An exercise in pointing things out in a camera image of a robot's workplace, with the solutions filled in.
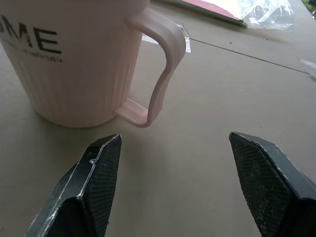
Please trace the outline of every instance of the plastic bag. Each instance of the plastic bag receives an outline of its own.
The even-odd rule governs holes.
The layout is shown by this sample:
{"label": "plastic bag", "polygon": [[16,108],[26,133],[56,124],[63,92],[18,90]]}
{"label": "plastic bag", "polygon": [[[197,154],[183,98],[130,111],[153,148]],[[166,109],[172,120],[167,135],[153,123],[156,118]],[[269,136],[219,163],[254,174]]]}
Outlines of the plastic bag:
{"label": "plastic bag", "polygon": [[249,28],[291,30],[294,13],[287,0],[238,0],[241,18]]}

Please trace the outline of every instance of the pink mug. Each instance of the pink mug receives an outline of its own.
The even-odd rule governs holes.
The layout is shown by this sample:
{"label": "pink mug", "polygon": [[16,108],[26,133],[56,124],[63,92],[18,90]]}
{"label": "pink mug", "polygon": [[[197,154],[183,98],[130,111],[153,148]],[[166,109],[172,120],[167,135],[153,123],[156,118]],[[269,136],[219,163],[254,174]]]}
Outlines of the pink mug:
{"label": "pink mug", "polygon": [[[181,29],[150,0],[2,0],[0,41],[35,109],[68,127],[116,115],[149,126],[184,57]],[[148,110],[127,97],[142,32],[166,55]]]}

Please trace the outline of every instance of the mug handle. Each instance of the mug handle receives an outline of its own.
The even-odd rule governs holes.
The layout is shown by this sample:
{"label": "mug handle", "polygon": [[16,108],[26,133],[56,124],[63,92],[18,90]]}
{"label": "mug handle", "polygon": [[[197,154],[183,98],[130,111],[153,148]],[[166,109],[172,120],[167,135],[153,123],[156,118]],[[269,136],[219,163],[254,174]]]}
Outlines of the mug handle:
{"label": "mug handle", "polygon": [[129,98],[115,110],[117,115],[131,124],[148,127],[162,109],[170,78],[186,52],[186,42],[180,27],[149,7],[129,18],[127,22],[128,25],[154,38],[166,55],[166,67],[154,88],[148,110]]}

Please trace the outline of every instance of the gray table surface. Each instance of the gray table surface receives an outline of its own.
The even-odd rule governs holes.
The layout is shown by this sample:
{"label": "gray table surface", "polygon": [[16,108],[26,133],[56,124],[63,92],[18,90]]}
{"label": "gray table surface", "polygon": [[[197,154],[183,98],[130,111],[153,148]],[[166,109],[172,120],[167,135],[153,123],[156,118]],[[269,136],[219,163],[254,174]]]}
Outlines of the gray table surface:
{"label": "gray table surface", "polygon": [[[38,116],[0,49],[0,236],[22,236],[57,180],[94,140],[123,138],[108,237],[259,237],[240,189],[228,135],[279,147],[316,180],[316,82],[307,74],[191,41],[157,120],[116,118],[69,129]],[[165,64],[143,42],[131,89],[144,105]]]}

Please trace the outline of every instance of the cardboard surface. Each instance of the cardboard surface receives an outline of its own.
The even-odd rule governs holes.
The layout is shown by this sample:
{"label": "cardboard surface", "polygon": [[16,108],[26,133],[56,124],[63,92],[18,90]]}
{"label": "cardboard surface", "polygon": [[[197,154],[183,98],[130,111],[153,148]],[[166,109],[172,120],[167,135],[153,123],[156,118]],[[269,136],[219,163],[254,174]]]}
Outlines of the cardboard surface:
{"label": "cardboard surface", "polygon": [[[106,236],[259,237],[228,140],[274,142],[316,180],[316,82],[306,74],[192,41],[161,114],[68,129],[39,117],[0,49],[0,236],[23,236],[57,180],[100,137],[122,134]],[[131,98],[148,105],[165,56],[142,42]]]}
{"label": "cardboard surface", "polygon": [[253,30],[159,1],[152,6],[176,23],[184,24],[192,39],[304,71],[299,59],[316,63],[316,21],[300,0],[289,2],[295,17],[292,32]]}

